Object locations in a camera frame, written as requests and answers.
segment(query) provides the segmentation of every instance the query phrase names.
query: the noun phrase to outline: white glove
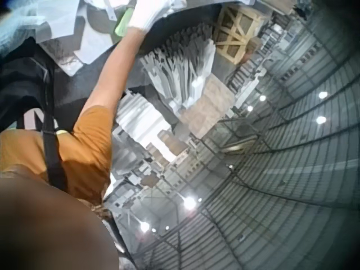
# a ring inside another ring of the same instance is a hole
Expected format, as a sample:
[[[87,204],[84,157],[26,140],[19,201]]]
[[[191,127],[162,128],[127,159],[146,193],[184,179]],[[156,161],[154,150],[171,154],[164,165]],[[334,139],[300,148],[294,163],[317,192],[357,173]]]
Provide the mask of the white glove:
[[[186,0],[137,0],[128,27],[148,32],[160,18],[186,7]]]
[[[20,7],[0,21],[0,55],[5,56],[31,37],[45,18],[36,16],[37,4]]]

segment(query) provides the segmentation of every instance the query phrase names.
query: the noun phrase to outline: ceiling light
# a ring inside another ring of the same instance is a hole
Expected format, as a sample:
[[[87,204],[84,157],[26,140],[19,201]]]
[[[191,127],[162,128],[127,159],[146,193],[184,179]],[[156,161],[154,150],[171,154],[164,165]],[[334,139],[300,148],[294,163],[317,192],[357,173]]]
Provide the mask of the ceiling light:
[[[196,206],[196,202],[194,200],[194,198],[192,197],[187,197],[184,199],[184,206],[187,210],[192,210],[195,208]]]
[[[323,124],[326,122],[326,117],[324,116],[319,116],[317,119],[316,119],[316,123],[318,123],[319,125]]]
[[[327,92],[320,92],[319,93],[319,98],[321,98],[322,100],[324,99],[324,98],[326,98],[327,97]]]
[[[150,228],[150,225],[147,222],[140,223],[140,229],[142,232],[147,232]]]

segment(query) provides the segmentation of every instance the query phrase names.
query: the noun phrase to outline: shoulder strap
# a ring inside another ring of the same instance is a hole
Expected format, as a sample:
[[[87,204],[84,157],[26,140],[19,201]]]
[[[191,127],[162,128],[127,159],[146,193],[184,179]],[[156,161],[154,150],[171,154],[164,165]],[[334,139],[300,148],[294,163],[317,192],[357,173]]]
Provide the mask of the shoulder strap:
[[[66,174],[59,156],[59,142],[54,126],[53,70],[49,70],[49,83],[45,84],[45,110],[43,124],[43,142],[47,176],[49,184],[62,191],[67,191]]]
[[[114,233],[115,239],[117,240],[117,242],[118,242],[118,243],[122,246],[122,248],[124,249],[124,254],[123,254],[122,256],[124,256],[125,258],[127,258],[127,259],[135,266],[135,268],[138,269],[137,266],[136,266],[136,263],[135,263],[134,259],[132,258],[131,254],[130,254],[130,252],[129,252],[129,250],[128,250],[128,247],[127,247],[126,244],[125,244],[125,241],[124,241],[123,237],[122,237],[121,234],[120,234],[119,228],[118,228],[118,226],[116,225],[116,221],[115,221],[113,215],[111,215],[111,217],[108,218],[108,219],[105,220],[105,221],[107,221],[107,223],[110,225],[110,228],[111,228],[112,232]]]

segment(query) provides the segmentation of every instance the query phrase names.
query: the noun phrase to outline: wooden crate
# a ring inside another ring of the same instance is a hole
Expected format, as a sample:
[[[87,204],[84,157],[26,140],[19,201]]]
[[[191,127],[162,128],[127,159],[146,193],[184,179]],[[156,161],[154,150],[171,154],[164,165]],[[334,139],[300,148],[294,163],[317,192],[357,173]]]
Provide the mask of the wooden crate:
[[[220,55],[237,65],[268,16],[251,7],[229,4],[223,6],[214,26],[215,44]]]

